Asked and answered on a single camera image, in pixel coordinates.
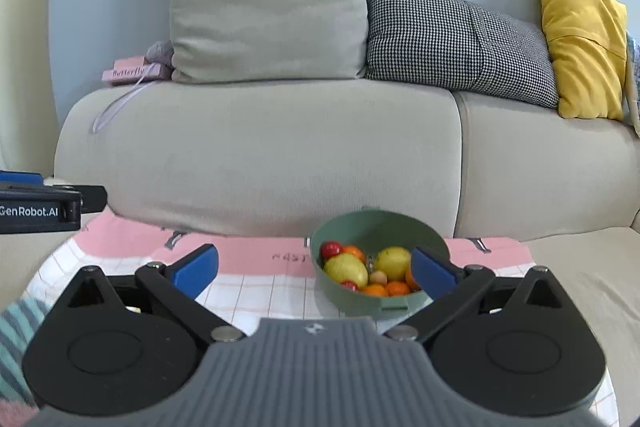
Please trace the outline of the black white houndstooth cushion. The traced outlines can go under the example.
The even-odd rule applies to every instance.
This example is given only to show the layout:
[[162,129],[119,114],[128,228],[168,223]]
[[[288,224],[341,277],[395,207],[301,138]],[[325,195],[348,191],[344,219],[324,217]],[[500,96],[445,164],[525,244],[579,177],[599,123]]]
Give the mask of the black white houndstooth cushion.
[[465,0],[367,0],[366,77],[555,109],[546,38],[534,24]]

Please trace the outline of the beige sofa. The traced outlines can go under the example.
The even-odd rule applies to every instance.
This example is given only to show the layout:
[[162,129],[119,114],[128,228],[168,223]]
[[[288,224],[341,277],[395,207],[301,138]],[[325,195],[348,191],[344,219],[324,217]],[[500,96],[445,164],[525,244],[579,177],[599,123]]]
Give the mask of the beige sofa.
[[98,133],[98,76],[163,39],[169,0],[50,0],[54,171],[141,221],[303,236],[382,207],[532,247],[611,360],[639,352],[639,142],[615,121],[364,79],[149,87]]

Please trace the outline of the small orange tangerine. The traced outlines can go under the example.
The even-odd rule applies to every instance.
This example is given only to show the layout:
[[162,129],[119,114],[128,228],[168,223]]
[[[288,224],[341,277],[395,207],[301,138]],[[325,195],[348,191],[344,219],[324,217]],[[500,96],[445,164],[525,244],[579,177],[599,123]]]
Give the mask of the small orange tangerine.
[[416,280],[412,275],[411,268],[408,268],[405,272],[405,282],[413,293],[416,291],[422,291],[422,288],[418,283],[416,283]]

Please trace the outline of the small tan longan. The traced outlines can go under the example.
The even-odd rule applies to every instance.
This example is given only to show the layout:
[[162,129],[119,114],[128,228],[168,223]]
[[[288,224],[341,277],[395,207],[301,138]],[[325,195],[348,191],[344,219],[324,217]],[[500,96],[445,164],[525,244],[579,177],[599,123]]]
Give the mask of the small tan longan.
[[369,283],[385,286],[388,283],[386,273],[381,270],[372,272],[369,277]]

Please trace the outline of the pink butterfly box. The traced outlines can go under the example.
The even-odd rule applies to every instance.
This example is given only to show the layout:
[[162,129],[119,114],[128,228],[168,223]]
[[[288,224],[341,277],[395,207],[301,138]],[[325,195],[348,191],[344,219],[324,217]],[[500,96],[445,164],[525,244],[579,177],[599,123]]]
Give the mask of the pink butterfly box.
[[143,80],[166,80],[171,76],[170,69],[164,64],[151,63],[145,56],[121,58],[111,69],[104,70],[102,81],[119,84]]

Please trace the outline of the grey plush toy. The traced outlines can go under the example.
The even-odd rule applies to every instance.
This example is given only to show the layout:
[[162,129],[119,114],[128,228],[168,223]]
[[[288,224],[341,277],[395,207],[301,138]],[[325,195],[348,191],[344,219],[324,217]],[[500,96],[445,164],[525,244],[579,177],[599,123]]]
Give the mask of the grey plush toy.
[[167,68],[172,67],[174,57],[174,47],[170,40],[157,41],[145,53],[145,58],[149,63],[162,64]]

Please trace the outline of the large orange tangerine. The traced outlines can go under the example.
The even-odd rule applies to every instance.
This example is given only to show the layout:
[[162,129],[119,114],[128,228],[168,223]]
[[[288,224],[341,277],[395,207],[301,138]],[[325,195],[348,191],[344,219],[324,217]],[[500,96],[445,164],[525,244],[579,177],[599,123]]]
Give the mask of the large orange tangerine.
[[344,245],[341,250],[342,254],[350,254],[362,263],[367,263],[367,256],[355,245]]

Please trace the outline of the pink white checked cloth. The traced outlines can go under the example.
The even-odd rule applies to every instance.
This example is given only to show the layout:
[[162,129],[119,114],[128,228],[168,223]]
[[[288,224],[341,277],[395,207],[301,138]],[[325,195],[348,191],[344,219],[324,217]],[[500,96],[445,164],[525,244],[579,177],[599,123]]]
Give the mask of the pink white checked cloth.
[[170,265],[203,244],[217,248],[219,268],[196,300],[243,332],[254,332],[263,317],[334,319],[344,314],[320,288],[303,237],[182,233],[127,220],[109,209],[52,251],[25,293],[53,305],[84,265],[125,275],[148,261]]

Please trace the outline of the green colander bowl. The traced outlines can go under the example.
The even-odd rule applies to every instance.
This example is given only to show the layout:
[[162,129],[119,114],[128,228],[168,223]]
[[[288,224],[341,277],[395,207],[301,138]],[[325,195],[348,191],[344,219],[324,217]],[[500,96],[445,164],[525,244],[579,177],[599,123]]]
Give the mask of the green colander bowl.
[[371,257],[385,247],[411,249],[424,246],[446,260],[450,252],[445,239],[413,217],[382,209],[364,208],[344,213],[326,222],[311,234],[309,248],[317,272],[317,285],[326,299],[346,317],[372,317],[379,322],[404,321],[428,305],[431,298],[423,291],[410,296],[373,297],[350,291],[331,280],[323,271],[321,245],[326,241],[354,245]]

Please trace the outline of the red cherry tomato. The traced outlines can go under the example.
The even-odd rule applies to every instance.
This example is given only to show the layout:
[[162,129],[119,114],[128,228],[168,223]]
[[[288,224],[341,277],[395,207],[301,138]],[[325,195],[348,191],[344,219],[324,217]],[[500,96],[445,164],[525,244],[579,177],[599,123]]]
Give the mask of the red cherry tomato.
[[335,257],[343,251],[343,245],[337,241],[326,241],[320,246],[320,256],[323,261]]
[[344,281],[341,285],[349,291],[358,291],[358,285],[353,281]]

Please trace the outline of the teal striped fabric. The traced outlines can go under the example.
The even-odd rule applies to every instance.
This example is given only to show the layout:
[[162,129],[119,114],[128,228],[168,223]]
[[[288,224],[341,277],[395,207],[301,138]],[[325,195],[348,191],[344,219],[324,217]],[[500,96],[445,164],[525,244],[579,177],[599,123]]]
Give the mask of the teal striped fabric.
[[1,425],[23,426],[37,413],[22,362],[29,343],[49,312],[42,301],[23,297],[1,312]]

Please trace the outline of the yellow cushion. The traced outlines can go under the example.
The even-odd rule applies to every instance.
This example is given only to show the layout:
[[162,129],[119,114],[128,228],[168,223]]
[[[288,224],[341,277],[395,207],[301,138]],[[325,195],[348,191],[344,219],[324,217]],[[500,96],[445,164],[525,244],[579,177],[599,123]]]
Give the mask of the yellow cushion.
[[627,8],[617,0],[540,0],[561,117],[623,118]]

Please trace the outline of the lilac ribbon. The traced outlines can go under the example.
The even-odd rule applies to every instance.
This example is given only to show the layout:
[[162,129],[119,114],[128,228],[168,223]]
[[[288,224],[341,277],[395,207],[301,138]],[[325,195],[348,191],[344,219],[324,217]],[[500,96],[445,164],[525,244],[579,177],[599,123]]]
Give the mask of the lilac ribbon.
[[125,94],[116,98],[107,108],[104,108],[101,113],[96,115],[96,118],[93,119],[90,132],[92,134],[98,134],[129,102],[149,87],[149,85],[150,83],[146,80],[146,77],[142,76]]

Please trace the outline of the yellow green apple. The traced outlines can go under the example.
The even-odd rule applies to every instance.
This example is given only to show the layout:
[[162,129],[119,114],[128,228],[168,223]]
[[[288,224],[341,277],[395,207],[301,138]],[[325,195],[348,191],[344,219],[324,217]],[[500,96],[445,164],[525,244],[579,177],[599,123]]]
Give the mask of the yellow green apple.
[[410,267],[411,254],[404,247],[387,247],[380,251],[373,263],[375,271],[382,271],[389,281],[405,280],[406,271]]

